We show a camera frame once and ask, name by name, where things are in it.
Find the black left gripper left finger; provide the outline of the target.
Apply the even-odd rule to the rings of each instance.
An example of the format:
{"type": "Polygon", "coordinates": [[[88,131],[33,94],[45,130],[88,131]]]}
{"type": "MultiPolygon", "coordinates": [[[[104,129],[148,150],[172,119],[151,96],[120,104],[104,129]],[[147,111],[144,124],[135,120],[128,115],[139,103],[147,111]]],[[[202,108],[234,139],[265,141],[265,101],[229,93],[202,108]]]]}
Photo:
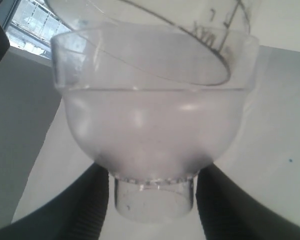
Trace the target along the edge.
{"type": "Polygon", "coordinates": [[[0,229],[0,240],[98,240],[109,203],[109,173],[91,165],[31,214],[0,229]]]}

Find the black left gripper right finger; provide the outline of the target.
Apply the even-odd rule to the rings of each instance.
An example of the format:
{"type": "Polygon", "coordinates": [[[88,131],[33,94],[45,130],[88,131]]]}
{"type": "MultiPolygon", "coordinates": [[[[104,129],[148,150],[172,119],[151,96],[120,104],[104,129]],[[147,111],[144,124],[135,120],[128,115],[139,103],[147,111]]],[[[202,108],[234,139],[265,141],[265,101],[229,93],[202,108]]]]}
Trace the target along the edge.
{"type": "Polygon", "coordinates": [[[214,164],[197,175],[196,202],[208,240],[300,240],[300,226],[256,201],[214,164]]]}

